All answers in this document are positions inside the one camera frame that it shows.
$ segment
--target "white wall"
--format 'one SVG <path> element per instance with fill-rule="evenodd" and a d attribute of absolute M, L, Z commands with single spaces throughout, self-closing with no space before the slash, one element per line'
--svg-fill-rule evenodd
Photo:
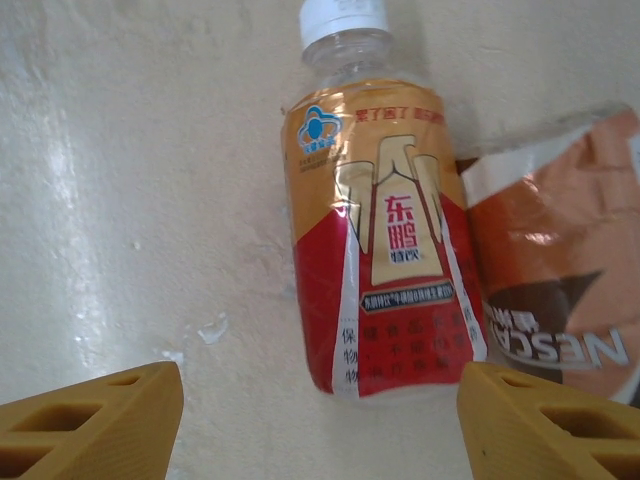
<path fill-rule="evenodd" d="M 458 147 L 640 108 L 637 0 L 390 3 Z M 279 151 L 299 4 L 0 2 L 0 402 L 171 357 L 171 479 L 466 480 L 453 391 L 363 411 L 306 372 Z"/>

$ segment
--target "plastic bottle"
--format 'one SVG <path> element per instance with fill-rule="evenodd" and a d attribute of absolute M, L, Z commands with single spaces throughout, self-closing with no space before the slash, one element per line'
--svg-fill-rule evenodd
<path fill-rule="evenodd" d="M 382 0 L 307 0 L 300 27 L 315 77 L 283 150 L 314 383 L 374 402 L 457 383 L 487 347 L 442 102 L 391 66 Z"/>

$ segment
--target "blue logo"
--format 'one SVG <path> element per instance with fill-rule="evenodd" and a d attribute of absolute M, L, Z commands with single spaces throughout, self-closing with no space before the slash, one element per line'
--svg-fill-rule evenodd
<path fill-rule="evenodd" d="M 298 130 L 298 144 L 310 155 L 336 144 L 336 136 L 342 131 L 342 119 L 325 113 L 314 105 L 307 110 L 304 125 Z"/>

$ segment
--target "orange plastic piece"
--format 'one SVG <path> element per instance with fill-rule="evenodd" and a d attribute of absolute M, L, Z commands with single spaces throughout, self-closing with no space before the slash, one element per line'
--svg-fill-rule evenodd
<path fill-rule="evenodd" d="M 171 362 L 0 406 L 0 479 L 164 479 L 182 407 Z"/>
<path fill-rule="evenodd" d="M 476 480 L 640 479 L 638 409 L 472 363 L 458 416 Z"/>

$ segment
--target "rectangular hole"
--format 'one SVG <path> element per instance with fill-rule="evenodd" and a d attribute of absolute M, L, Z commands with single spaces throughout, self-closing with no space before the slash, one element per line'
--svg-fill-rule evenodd
<path fill-rule="evenodd" d="M 102 405 L 52 405 L 34 413 L 11 430 L 14 432 L 72 432 L 93 417 Z"/>
<path fill-rule="evenodd" d="M 640 455 L 594 455 L 593 458 L 617 480 L 640 478 Z"/>
<path fill-rule="evenodd" d="M 20 478 L 53 448 L 0 446 L 0 479 Z"/>
<path fill-rule="evenodd" d="M 578 438 L 637 439 L 624 426 L 602 412 L 580 408 L 543 407 L 542 414 Z"/>
<path fill-rule="evenodd" d="M 533 388 L 532 385 L 529 385 L 528 383 L 525 383 L 521 380 L 517 380 L 515 378 L 509 377 L 509 376 L 502 376 L 500 377 L 502 378 L 502 381 L 504 383 L 506 383 L 507 385 L 510 385 L 512 387 L 516 387 L 516 388 Z"/>
<path fill-rule="evenodd" d="M 117 380 L 112 380 L 109 382 L 109 385 L 112 387 L 128 387 L 129 385 L 133 385 L 140 377 L 137 375 L 131 375 L 129 377 L 122 377 Z"/>

